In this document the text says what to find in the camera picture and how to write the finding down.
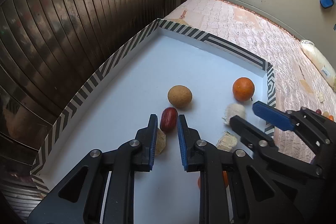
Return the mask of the large orange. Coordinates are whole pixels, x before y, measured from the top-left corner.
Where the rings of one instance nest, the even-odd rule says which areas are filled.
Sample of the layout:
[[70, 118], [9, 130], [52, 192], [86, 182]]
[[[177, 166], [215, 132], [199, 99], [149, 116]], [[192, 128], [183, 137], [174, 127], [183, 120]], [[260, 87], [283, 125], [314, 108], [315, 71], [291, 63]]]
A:
[[237, 101], [245, 102], [253, 97], [255, 85], [249, 78], [240, 77], [232, 85], [232, 92]]

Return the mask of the round tan brown fruit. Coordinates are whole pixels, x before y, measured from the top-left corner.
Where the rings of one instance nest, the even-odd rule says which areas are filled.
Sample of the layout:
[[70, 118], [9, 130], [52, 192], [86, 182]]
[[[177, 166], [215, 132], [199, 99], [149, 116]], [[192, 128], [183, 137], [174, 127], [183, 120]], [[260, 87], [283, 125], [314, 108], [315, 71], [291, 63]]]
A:
[[175, 85], [168, 91], [167, 99], [174, 107], [184, 108], [192, 101], [193, 94], [186, 86]]

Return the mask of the red jujube date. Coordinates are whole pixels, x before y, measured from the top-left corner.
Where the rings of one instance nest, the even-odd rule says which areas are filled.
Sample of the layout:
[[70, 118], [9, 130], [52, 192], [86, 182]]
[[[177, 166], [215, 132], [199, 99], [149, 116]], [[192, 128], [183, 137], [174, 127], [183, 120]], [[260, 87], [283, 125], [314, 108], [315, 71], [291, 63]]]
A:
[[175, 129], [178, 118], [178, 112], [173, 107], [166, 108], [161, 115], [160, 129], [168, 133]]

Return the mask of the white fuzzy fruit chunk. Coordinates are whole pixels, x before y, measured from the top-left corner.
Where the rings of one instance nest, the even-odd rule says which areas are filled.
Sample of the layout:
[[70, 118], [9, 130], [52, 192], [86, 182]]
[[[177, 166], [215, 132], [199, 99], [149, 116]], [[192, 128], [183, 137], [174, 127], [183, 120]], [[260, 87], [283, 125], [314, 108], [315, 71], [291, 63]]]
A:
[[160, 155], [166, 147], [166, 134], [159, 128], [157, 129], [157, 141], [155, 146], [155, 156]]

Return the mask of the medium orange tangerine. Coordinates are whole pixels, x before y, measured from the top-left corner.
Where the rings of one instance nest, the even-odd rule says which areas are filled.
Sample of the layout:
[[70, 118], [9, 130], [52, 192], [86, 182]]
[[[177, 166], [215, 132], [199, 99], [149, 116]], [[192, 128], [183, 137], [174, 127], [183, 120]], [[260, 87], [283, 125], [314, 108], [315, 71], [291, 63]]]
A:
[[[224, 180], [224, 186], [225, 188], [227, 188], [229, 183], [228, 183], [228, 176], [227, 176], [226, 171], [223, 171], [223, 180]], [[198, 184], [198, 188], [200, 189], [201, 188], [201, 178], [200, 177], [198, 178], [197, 184]]]

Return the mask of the small tan fruit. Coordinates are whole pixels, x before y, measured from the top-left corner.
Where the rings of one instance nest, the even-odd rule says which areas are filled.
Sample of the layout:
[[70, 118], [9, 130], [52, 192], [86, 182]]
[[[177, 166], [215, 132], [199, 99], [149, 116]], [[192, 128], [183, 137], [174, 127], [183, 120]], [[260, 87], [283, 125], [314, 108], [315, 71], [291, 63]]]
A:
[[327, 111], [325, 111], [325, 112], [322, 113], [322, 115], [325, 116], [325, 117], [328, 117], [329, 113]]

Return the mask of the pink quilted bed cover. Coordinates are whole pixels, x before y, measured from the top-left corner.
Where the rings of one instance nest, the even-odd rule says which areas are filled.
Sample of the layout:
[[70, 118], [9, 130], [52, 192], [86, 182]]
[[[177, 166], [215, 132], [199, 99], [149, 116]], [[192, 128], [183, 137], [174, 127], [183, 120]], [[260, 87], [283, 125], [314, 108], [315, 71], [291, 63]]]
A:
[[[165, 18], [226, 39], [270, 62], [278, 110], [305, 106], [335, 116], [335, 92], [303, 53], [300, 40], [269, 19], [224, 0], [187, 0]], [[323, 93], [323, 103], [318, 93]]]

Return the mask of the wrapped white daikon radish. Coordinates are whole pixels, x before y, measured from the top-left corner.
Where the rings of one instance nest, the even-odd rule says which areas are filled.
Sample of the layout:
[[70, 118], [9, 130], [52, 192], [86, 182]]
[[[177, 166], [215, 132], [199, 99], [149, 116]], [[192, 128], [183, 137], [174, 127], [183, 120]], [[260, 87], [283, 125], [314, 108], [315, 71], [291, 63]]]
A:
[[306, 57], [317, 68], [322, 77], [335, 92], [335, 70], [328, 62], [327, 58], [320, 52], [310, 40], [301, 40], [300, 47]]

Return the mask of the white striped cardboard tray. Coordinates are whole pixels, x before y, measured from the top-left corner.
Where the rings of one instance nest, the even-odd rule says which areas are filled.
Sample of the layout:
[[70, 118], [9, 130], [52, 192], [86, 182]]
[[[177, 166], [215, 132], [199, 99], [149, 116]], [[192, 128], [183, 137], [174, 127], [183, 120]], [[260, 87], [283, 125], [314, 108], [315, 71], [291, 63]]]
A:
[[262, 57], [228, 40], [173, 21], [157, 19], [129, 39], [79, 89], [45, 138], [32, 169], [42, 196], [92, 149], [112, 151], [134, 139], [151, 114], [169, 107], [175, 85], [193, 98], [180, 113], [201, 138], [216, 144], [229, 127], [234, 82], [246, 77], [255, 92], [244, 104], [246, 119], [268, 135], [274, 127], [252, 104], [276, 104], [274, 70]]

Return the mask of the dark wooden slatted headboard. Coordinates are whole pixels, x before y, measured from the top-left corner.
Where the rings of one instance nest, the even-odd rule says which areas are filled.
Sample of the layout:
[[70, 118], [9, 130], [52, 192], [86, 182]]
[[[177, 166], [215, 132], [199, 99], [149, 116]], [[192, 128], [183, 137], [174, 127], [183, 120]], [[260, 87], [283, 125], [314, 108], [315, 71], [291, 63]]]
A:
[[1, 134], [31, 151], [91, 74], [176, 0], [1, 0]]

